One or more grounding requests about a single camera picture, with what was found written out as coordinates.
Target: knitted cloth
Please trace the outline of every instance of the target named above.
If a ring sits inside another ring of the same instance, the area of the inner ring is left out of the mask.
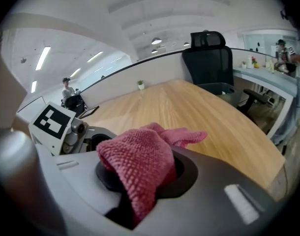
[[[97,152],[101,162],[106,169],[117,173],[127,191],[135,225],[154,207],[156,189],[177,179],[169,145],[184,148],[206,136],[204,131],[165,130],[158,123],[151,123],[99,143]]]

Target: gray panel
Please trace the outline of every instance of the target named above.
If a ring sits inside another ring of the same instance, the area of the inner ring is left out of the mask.
[[[61,170],[75,192],[96,212],[106,214],[120,203],[121,194],[106,189],[95,174],[100,161],[97,152],[86,152],[54,157],[56,164],[76,161],[78,165]]]
[[[72,156],[85,156],[88,153],[53,157],[44,146],[36,145],[36,147],[46,183],[63,215],[68,235],[140,235],[118,226],[84,202],[82,197],[72,188],[69,181],[66,181],[54,162],[56,158],[68,156],[69,159],[72,159]]]
[[[263,189],[230,165],[190,150],[172,149],[195,162],[198,178],[183,196],[158,200],[135,231],[149,235],[213,236],[241,230],[246,225],[224,192],[224,187],[230,184],[239,184],[263,208],[274,204]]]

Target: black office chair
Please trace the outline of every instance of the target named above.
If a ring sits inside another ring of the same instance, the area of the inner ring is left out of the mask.
[[[76,112],[78,117],[85,110],[85,103],[80,95],[74,95],[65,100],[65,107],[73,112]]]
[[[225,46],[225,39],[217,31],[191,33],[191,48],[182,52],[182,58],[192,77],[193,84],[219,96],[237,107],[241,92],[234,89],[232,50]],[[238,109],[254,121],[248,114],[254,100],[265,104],[267,99],[249,89],[247,103]]]

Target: wooden desk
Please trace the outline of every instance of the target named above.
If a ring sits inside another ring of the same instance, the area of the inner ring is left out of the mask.
[[[188,149],[228,162],[265,189],[284,163],[278,149],[251,120],[186,81],[169,81],[109,100],[83,120],[116,134],[151,122],[165,129],[205,130],[207,138]]]

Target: white ceiling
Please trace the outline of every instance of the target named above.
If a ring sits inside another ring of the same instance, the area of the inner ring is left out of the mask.
[[[77,76],[83,75],[99,60],[87,64],[88,57],[100,50],[138,60],[152,56],[154,37],[166,46],[160,52],[170,52],[190,42],[191,32],[205,29],[225,37],[246,30],[292,30],[281,9],[277,0],[20,0],[3,26],[3,57],[28,92],[33,80],[37,90],[45,90],[78,67]],[[35,71],[45,45],[52,49]],[[27,62],[21,64],[21,58]]]
[[[9,69],[17,76],[28,93],[37,81],[36,92],[62,84],[77,68],[81,70],[71,79],[76,80],[103,58],[116,52],[112,47],[94,39],[53,29],[20,28],[5,31],[1,50]],[[45,46],[50,46],[41,70],[35,70]],[[103,53],[87,62],[98,52]]]

